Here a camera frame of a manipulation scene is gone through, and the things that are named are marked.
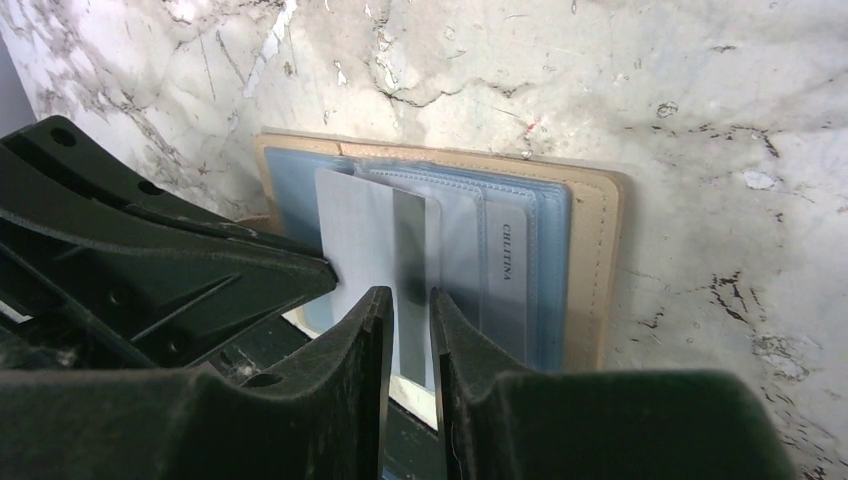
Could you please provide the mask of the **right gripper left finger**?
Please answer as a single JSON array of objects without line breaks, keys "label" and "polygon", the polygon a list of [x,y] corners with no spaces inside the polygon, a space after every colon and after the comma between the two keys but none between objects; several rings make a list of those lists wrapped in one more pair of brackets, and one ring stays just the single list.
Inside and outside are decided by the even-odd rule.
[{"label": "right gripper left finger", "polygon": [[1,375],[5,479],[377,479],[393,298],[236,386],[189,369]]}]

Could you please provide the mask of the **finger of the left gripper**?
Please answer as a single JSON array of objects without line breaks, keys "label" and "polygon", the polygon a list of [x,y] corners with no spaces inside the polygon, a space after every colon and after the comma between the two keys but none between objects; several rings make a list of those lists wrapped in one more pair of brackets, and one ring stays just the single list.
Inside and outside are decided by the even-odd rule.
[{"label": "finger of the left gripper", "polygon": [[244,224],[1,213],[1,340],[21,369],[194,366],[336,283],[318,250]]},{"label": "finger of the left gripper", "polygon": [[280,235],[237,224],[194,205],[137,174],[66,117],[54,115],[1,138],[9,150],[65,189],[127,215],[210,238],[316,255],[318,250]]}]

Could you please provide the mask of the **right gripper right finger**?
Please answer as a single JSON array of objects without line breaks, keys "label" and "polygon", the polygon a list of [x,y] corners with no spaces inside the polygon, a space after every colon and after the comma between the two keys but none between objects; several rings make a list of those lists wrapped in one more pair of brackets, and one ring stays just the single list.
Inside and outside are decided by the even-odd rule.
[{"label": "right gripper right finger", "polygon": [[791,479],[764,407],[716,370],[532,370],[433,290],[440,443],[451,479]]}]

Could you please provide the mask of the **silver card with stripe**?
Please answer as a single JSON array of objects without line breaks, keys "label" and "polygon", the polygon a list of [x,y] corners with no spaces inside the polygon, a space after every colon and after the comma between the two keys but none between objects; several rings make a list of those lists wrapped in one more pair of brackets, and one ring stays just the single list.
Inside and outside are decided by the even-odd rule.
[{"label": "silver card with stripe", "polygon": [[432,198],[331,170],[315,174],[322,249],[339,278],[335,313],[373,286],[391,290],[392,373],[435,387],[428,296],[440,279],[441,207]]}]

